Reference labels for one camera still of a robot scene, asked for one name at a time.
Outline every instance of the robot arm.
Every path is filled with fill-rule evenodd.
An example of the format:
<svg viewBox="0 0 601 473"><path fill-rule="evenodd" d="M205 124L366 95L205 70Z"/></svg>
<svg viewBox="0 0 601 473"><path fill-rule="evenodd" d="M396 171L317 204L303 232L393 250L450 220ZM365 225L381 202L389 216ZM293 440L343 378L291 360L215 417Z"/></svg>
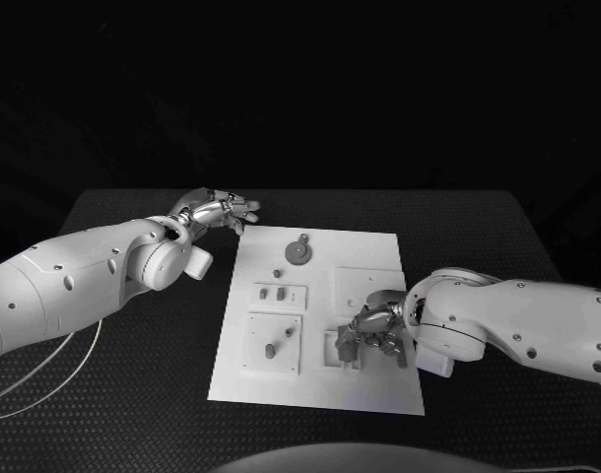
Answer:
<svg viewBox="0 0 601 473"><path fill-rule="evenodd" d="M195 239L209 227L241 235L239 218L257 221L258 208L236 194L198 189L167 216L49 239L2 263L0 355L81 330L134 296L162 291L182 272L200 280L212 255Z"/></svg>
<svg viewBox="0 0 601 473"><path fill-rule="evenodd" d="M396 320L399 312L419 344L418 358L425 359L419 368L451 375L451 369L430 369L430 360L438 362L435 367L444 361L477 361L491 343L520 365L601 382L600 289L502 281L448 268L414 287L399 304L389 305L385 319ZM346 361L350 354L340 347L349 341L342 337L337 342Z"/></svg>

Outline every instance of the wire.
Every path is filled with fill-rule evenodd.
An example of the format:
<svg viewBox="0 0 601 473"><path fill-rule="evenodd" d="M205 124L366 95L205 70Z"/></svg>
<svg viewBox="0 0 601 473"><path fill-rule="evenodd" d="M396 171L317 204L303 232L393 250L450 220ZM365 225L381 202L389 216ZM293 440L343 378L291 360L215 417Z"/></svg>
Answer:
<svg viewBox="0 0 601 473"><path fill-rule="evenodd" d="M94 336L94 341L91 342L91 347L89 347L89 350L87 351L87 355L75 369L75 371L72 372L72 375L68 377L68 379L58 385L58 388L38 401L35 402L33 404L30 404L28 407L25 407L23 409L9 413L9 414L4 414L3 416L0 416L0 420L2 419L6 419L7 417L12 417L12 416L16 416L17 414L26 412L28 410L30 410L33 407L36 407L39 404L42 404L61 390L62 388L65 387L65 385L72 381L72 379L75 378L79 370L82 369L84 367L84 364L87 363L87 360L89 359L91 357L91 353L94 352L94 347L97 346L97 340L98 340L98 335L101 334L101 326L102 326L102 320L98 321L98 327L97 327L97 334ZM72 335L75 333L71 333L68 335L68 337L65 338L64 342L61 343L61 345L58 346L58 348L55 349L53 353L49 355L49 357L45 359L45 361L40 363L40 365L30 371L29 374L26 374L26 376L10 386L7 387L2 392L0 392L0 398L10 392L13 391L13 389L16 389L22 384L23 382L28 381L28 379L30 379L30 377L35 375L35 373L46 366L46 364L49 363L49 361L53 359L53 357L58 355L59 351L62 350L62 347L65 346L65 344L69 342L71 338L72 338Z"/></svg>

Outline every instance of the robotic hand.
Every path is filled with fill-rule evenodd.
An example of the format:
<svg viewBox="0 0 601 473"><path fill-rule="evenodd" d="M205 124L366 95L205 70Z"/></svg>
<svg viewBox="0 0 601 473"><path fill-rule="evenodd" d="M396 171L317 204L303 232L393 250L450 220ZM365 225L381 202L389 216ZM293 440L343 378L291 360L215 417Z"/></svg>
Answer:
<svg viewBox="0 0 601 473"><path fill-rule="evenodd" d="M138 294L186 274L200 280L212 255L193 241L209 228L244 234L259 203L200 188L166 216L98 227L38 243L0 264L0 355L66 335L117 312Z"/></svg>
<svg viewBox="0 0 601 473"><path fill-rule="evenodd" d="M451 376L453 361L477 361L486 344L530 368L601 382L601 289L500 279L447 268L406 293L381 291L340 327L340 360L360 343L402 359L404 327L418 341L418 368Z"/></svg>

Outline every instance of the white board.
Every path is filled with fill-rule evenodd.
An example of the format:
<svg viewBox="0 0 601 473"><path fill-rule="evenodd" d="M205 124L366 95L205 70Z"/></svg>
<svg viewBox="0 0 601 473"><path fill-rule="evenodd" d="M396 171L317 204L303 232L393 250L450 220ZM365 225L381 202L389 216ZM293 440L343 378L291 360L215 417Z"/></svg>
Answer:
<svg viewBox="0 0 601 473"><path fill-rule="evenodd" d="M297 241L301 234L310 237L313 257L306 265L294 266L285 260L285 246L291 241ZM375 282L369 281L375 283L368 286L372 292L385 289L406 290L396 235L247 227L229 291L208 397L211 400L409 415L425 414L415 368L417 354L406 331L402 334L406 369L399 368L396 358L386 357L375 348L360 349L360 363L355 366L346 364L340 367L333 354L326 353L330 349L327 340L334 340L332 332L349 322L336 311L339 268L370 270L372 274L381 276L385 274L379 273L381 271L388 272L388 278L395 279L378 278ZM274 278L275 269L281 271L280 278ZM265 309L258 301L259 286L255 285L259 284L270 289L272 286L306 288L306 309L301 310L290 305L284 308L275 306ZM368 297L365 292L363 286L356 285L353 290L342 290L340 297L365 300ZM275 293L270 292L267 297L275 299ZM294 316L301 319L297 375L281 375L271 372L271 368L268 370L264 368L267 362L281 366L281 360L275 362L275 358L272 360L258 358L257 363L261 365L252 371L242 366L242 355L248 350L252 350L255 356L264 354L265 342L254 341L245 335L251 329L251 316L259 313L265 313L270 317ZM277 328L270 328L278 333L287 323L278 321L278 324L271 322L268 325L278 325Z"/></svg>

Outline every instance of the textured mat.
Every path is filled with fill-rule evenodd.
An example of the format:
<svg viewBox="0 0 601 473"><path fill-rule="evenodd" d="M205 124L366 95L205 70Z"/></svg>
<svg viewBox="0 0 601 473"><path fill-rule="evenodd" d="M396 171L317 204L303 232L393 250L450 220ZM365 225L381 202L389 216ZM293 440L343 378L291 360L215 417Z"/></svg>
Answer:
<svg viewBox="0 0 601 473"><path fill-rule="evenodd" d="M89 190L64 233L163 214L186 190ZM500 191L238 190L259 223L399 236L409 286L444 266L558 280L520 206ZM199 245L203 281L182 277L107 318L89 363L64 391L0 422L0 471L208 471L262 451L324 441L408 444L509 469L601 469L601 387L516 365L487 350L450 379L421 373L427 417L208 401L238 251L232 231ZM28 405L77 366L89 327L36 378L0 401ZM0 359L0 390L59 341Z"/></svg>

